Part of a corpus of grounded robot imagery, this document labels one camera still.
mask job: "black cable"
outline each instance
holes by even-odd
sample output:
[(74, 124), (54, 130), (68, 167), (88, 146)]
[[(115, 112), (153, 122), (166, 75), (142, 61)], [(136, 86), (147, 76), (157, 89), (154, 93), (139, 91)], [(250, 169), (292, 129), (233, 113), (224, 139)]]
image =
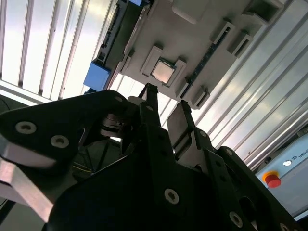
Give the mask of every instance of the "black cable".
[(5, 104), (5, 106), (8, 108), (8, 110), (10, 111), (10, 107), (8, 106), (8, 104), (3, 99), (0, 99), (0, 101), (2, 101)]

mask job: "light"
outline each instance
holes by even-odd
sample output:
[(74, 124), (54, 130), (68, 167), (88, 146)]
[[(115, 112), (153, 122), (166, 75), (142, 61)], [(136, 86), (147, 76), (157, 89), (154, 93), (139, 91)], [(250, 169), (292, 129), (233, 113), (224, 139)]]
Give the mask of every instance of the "light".
[(292, 160), (286, 160), (283, 163), (283, 166), (290, 166), (292, 164)]

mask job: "metal rod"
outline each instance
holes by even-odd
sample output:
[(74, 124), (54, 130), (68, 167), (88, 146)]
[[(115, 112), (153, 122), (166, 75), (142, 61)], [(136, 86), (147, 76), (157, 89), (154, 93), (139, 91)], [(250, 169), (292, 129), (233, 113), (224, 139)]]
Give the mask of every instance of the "metal rod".
[(15, 202), (14, 201), (10, 201), (7, 200), (4, 204), (4, 206), (2, 207), (2, 209), (0, 210), (0, 225), (3, 223), (3, 221), (6, 219), (6, 217), (8, 216), (9, 212), (11, 211), (11, 209), (14, 207)]

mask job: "screw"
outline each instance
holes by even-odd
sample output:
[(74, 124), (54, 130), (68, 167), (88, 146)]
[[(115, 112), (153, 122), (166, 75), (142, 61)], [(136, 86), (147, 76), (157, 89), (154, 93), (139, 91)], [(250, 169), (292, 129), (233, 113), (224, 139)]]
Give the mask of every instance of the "screw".
[(282, 231), (289, 231), (288, 227), (285, 224), (280, 223), (280, 228)]
[(69, 140), (65, 136), (56, 135), (51, 138), (51, 145), (56, 148), (66, 148), (69, 145)]
[(122, 98), (121, 98), (121, 97), (118, 97), (118, 96), (115, 96), (115, 99), (118, 100), (118, 101), (120, 101), (120, 102), (123, 101)]
[(204, 131), (200, 131), (200, 134), (203, 136), (203, 137), (207, 137), (206, 133)]
[(150, 111), (152, 111), (152, 110), (153, 110), (153, 108), (152, 108), (152, 107), (150, 107), (150, 106), (146, 106), (146, 108), (147, 108), (147, 109), (149, 109)]
[(37, 126), (35, 124), (28, 122), (28, 121), (22, 121), (16, 124), (15, 129), (22, 134), (32, 134), (37, 130)]
[(173, 189), (165, 190), (165, 199), (173, 205), (176, 205), (180, 201), (179, 195)]
[(228, 155), (233, 155), (232, 151), (229, 150), (229, 149), (227, 149), (227, 153), (228, 153)]
[(231, 221), (234, 223), (234, 225), (236, 225), (239, 228), (243, 227), (243, 221), (236, 212), (233, 212), (233, 211), (230, 212), (229, 217)]

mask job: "black metal bracket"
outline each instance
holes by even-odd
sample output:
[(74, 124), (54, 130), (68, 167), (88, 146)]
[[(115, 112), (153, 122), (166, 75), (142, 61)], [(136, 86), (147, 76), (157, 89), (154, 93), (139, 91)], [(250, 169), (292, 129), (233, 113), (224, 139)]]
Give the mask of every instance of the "black metal bracket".
[(302, 230), (236, 153), (213, 148), (186, 102), (168, 119), (169, 133), (161, 128), (157, 94), (147, 84), (138, 105), (107, 90), (0, 115), (2, 138), (13, 144), (3, 150), (24, 151), (0, 154), (41, 173), (62, 173), (80, 147), (105, 135), (123, 138), (122, 159), (57, 197), (48, 231)]

